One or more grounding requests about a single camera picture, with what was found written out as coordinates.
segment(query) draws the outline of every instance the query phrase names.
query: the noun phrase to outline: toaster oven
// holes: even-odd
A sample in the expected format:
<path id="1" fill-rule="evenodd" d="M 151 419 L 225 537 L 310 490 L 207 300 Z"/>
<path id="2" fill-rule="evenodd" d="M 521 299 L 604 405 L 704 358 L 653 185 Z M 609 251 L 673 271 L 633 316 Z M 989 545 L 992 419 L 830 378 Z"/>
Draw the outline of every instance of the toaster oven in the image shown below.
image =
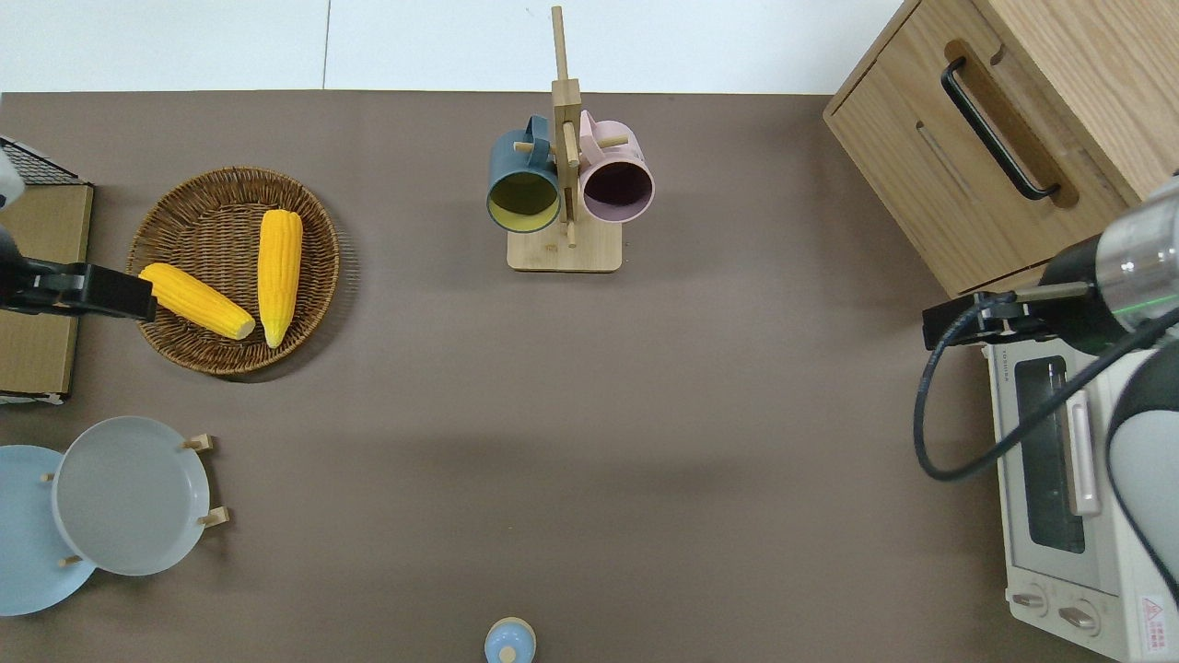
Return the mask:
<path id="1" fill-rule="evenodd" d="M 983 348 L 996 439 L 1094 357 L 1062 341 Z M 1012 615 L 1126 662 L 1179 662 L 1175 605 L 1119 507 L 1106 427 L 1150 352 L 1122 357 L 999 462 Z"/>

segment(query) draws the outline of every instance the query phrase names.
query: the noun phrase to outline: black drawer handle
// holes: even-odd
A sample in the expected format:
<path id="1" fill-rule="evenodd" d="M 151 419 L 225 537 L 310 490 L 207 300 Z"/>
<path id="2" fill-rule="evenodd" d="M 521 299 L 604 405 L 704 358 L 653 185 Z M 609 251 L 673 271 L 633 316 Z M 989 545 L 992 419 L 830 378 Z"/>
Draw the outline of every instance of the black drawer handle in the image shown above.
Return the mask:
<path id="1" fill-rule="evenodd" d="M 962 68 L 963 65 L 966 65 L 964 57 L 957 58 L 946 67 L 946 71 L 942 72 L 942 88 L 946 90 L 946 94 L 949 96 L 950 101 L 954 101 L 959 112 L 962 113 L 963 118 L 966 118 L 967 124 L 969 124 L 970 129 L 974 130 L 979 140 L 982 140 L 982 144 L 986 145 L 987 151 L 990 152 L 990 156 L 995 159 L 995 163 L 999 164 L 999 168 L 1003 169 L 1003 172 L 1007 175 L 1007 178 L 1012 180 L 1012 184 L 1015 185 L 1015 189 L 1029 201 L 1039 201 L 1040 198 L 1046 198 L 1056 191 L 1060 191 L 1060 184 L 1053 184 L 1047 189 L 1040 189 L 1032 183 L 1027 173 L 1023 172 L 1023 169 L 1020 168 L 1020 164 L 1015 162 L 1015 158 L 1012 157 L 1007 146 L 999 139 L 995 131 L 990 129 L 990 125 L 987 124 L 987 120 L 983 119 L 979 110 L 974 107 L 974 104 L 970 103 L 970 98 L 966 96 L 962 86 L 960 86 L 957 84 L 957 79 L 954 78 L 954 72 Z"/>

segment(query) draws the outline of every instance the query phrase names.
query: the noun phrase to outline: mug rack base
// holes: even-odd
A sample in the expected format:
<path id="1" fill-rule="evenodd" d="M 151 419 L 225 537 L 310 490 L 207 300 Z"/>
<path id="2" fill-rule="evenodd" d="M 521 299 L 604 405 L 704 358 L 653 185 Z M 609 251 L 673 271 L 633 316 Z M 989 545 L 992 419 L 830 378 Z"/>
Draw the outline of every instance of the mug rack base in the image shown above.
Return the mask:
<path id="1" fill-rule="evenodd" d="M 568 224 L 562 222 L 526 235 L 508 234 L 508 267 L 516 271 L 617 271 L 623 267 L 623 225 L 578 216 L 572 248 Z"/>

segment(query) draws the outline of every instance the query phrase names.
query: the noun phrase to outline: wire rack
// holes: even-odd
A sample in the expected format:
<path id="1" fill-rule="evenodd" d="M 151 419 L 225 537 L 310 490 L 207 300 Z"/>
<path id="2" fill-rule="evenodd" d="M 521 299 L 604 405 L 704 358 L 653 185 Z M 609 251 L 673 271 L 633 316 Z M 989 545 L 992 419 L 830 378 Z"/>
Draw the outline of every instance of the wire rack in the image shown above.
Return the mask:
<path id="1" fill-rule="evenodd" d="M 5 156 L 17 168 L 25 184 L 88 184 L 28 145 L 0 136 L 0 150 L 4 150 Z"/>

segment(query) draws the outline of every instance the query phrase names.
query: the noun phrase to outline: wooden mug rack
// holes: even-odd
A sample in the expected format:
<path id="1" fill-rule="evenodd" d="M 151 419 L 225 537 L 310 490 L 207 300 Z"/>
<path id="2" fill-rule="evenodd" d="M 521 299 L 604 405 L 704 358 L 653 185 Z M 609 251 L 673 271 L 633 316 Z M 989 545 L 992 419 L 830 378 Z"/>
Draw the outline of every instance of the wooden mug rack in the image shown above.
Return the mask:
<path id="1" fill-rule="evenodd" d="M 556 80 L 553 81 L 553 152 L 561 215 L 556 223 L 536 232 L 508 232 L 508 267 L 518 271 L 608 273 L 623 267 L 623 225 L 605 223 L 582 214 L 578 169 L 581 150 L 578 129 L 581 123 L 581 87 L 569 78 L 565 53 L 565 21 L 561 7 L 553 7 L 553 42 L 556 50 Z M 599 142 L 602 147 L 626 143 L 626 137 Z M 531 144 L 518 143 L 518 150 Z"/>

